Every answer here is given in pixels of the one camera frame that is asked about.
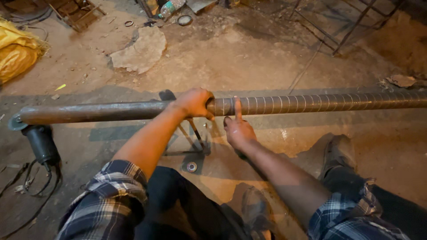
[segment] rock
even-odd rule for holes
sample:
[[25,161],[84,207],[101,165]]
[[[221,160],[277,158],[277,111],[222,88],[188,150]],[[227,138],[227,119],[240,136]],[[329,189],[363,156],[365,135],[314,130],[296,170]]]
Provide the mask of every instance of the rock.
[[414,85],[414,83],[417,82],[417,80],[415,80],[415,78],[410,77],[410,76],[403,76],[403,75],[393,75],[391,77],[387,77],[386,78],[390,83],[397,85],[401,88],[407,88],[410,87],[412,85]]
[[123,50],[112,53],[114,67],[123,67],[128,72],[142,74],[154,66],[166,48],[166,38],[160,29],[144,27],[138,29],[139,38]]

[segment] debris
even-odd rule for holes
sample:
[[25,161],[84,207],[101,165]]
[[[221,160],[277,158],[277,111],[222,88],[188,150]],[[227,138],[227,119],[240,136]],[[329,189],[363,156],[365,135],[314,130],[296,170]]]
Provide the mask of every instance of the debris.
[[55,94],[51,97],[53,100],[57,100],[59,98],[59,94]]
[[62,85],[61,85],[61,86],[59,86],[57,89],[55,89],[55,91],[58,91],[59,89],[64,88],[65,86],[67,86],[67,85],[62,84]]
[[30,229],[36,222],[37,222],[37,217],[31,221],[31,223],[28,226],[28,229]]
[[164,33],[156,26],[139,28],[138,33],[139,38],[133,45],[110,55],[114,67],[142,74],[160,59],[166,48]]
[[394,92],[395,90],[393,89],[393,86],[391,83],[389,83],[388,81],[386,81],[385,79],[380,79],[378,80],[378,85],[383,89],[383,92],[385,90],[389,91],[389,92]]
[[11,168],[22,168],[21,164],[8,164],[6,165],[6,167],[11,167]]
[[217,0],[187,0],[185,4],[189,6],[195,14],[197,14],[200,10],[211,4],[215,4],[216,2]]
[[125,22],[125,26],[132,26],[133,25],[133,21],[126,21]]
[[417,80],[415,80],[415,78],[410,77],[410,76],[403,76],[403,75],[393,75],[391,77],[387,77],[386,78],[390,83],[397,85],[401,88],[407,88],[410,87],[412,85],[414,85],[414,83],[417,82]]
[[21,192],[22,190],[24,190],[24,185],[19,185],[15,187],[15,192]]
[[153,27],[155,23],[157,23],[157,22],[156,21],[148,21],[148,22],[144,23],[144,26]]
[[112,23],[117,17],[114,17],[111,21],[108,22],[108,24]]

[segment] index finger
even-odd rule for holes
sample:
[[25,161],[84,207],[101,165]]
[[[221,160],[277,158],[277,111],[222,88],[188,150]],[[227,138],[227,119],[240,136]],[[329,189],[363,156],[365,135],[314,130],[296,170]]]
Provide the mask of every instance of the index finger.
[[234,112],[236,114],[236,121],[242,121],[242,103],[237,96],[234,96]]

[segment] metal pipe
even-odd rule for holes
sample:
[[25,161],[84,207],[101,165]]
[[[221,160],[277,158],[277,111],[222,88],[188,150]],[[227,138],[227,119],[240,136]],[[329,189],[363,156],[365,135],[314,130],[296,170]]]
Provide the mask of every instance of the metal pipe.
[[[283,97],[241,97],[242,114],[285,114],[392,108],[427,108],[426,92],[322,94]],[[24,107],[12,121],[34,124],[152,119],[171,101]],[[215,116],[234,115],[232,98],[212,99],[207,109]]]

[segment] plaid shirt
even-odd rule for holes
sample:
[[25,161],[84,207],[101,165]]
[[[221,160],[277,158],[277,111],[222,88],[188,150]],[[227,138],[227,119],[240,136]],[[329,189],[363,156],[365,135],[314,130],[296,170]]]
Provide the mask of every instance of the plaid shirt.
[[[86,185],[60,223],[57,239],[133,239],[144,217],[147,181],[139,167],[123,160],[107,163]],[[353,202],[333,193],[310,220],[310,239],[409,239],[400,229],[382,221],[381,206],[368,190]]]

